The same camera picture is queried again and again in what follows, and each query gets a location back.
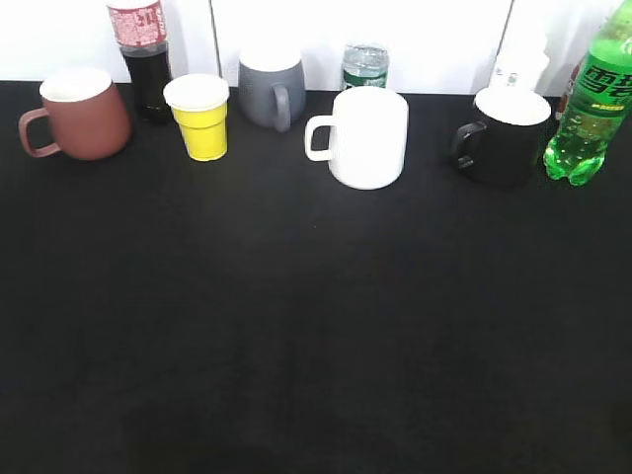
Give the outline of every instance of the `green label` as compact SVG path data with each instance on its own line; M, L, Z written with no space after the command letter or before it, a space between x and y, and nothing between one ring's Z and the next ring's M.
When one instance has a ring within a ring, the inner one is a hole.
M632 70L601 61L592 54L576 84L576 93L595 112L621 113L632 99Z
M343 72L343 91L350 89L351 87L358 86L374 86L374 87L386 87L386 73L380 74L376 77L362 77L354 76L347 71Z

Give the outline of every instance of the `mug handle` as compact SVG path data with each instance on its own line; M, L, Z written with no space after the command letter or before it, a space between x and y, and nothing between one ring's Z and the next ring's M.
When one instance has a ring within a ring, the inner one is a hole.
M53 153L61 151L59 145L54 142L44 148L33 148L31 146L28 133L29 123L35 119L41 119L42 117L48 117L48 111L46 109L37 109L35 111L26 112L20 117L20 121L18 122L18 130L20 132L20 141L22 141L22 146L26 152L34 158L43 158L44 156L52 155Z
M476 133L481 133L487 130L487 126L481 121L475 121L474 123L468 123L461 126L456 130L454 140L452 141L451 157L456 165L456 168L462 170L468 166L474 164L474 160L466 154L467 142Z
M315 151L312 149L314 131L320 126L336 126L336 120L332 116L312 117L305 125L305 154L312 161L329 161L334 156L331 150Z
M289 94L287 93L287 88L282 84L274 84L273 92L276 100L275 128L277 131L284 133L291 126Z

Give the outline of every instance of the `green bottle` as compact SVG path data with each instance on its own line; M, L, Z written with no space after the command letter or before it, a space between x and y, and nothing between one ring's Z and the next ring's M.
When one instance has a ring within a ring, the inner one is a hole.
M625 0L591 44L562 123L544 153L554 180L585 184L632 108L632 0Z

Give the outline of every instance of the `dark liquid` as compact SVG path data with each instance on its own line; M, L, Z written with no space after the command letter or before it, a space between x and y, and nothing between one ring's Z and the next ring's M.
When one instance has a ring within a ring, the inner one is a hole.
M171 81L167 51L153 56L132 57L123 55L134 91L136 110L142 119L155 124L171 121L171 110L162 91Z

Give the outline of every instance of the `paper cup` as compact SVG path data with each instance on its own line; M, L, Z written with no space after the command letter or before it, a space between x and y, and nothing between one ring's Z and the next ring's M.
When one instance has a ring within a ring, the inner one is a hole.
M164 95L189 156L210 161L226 154L229 91L225 80L212 74L188 74L167 84Z

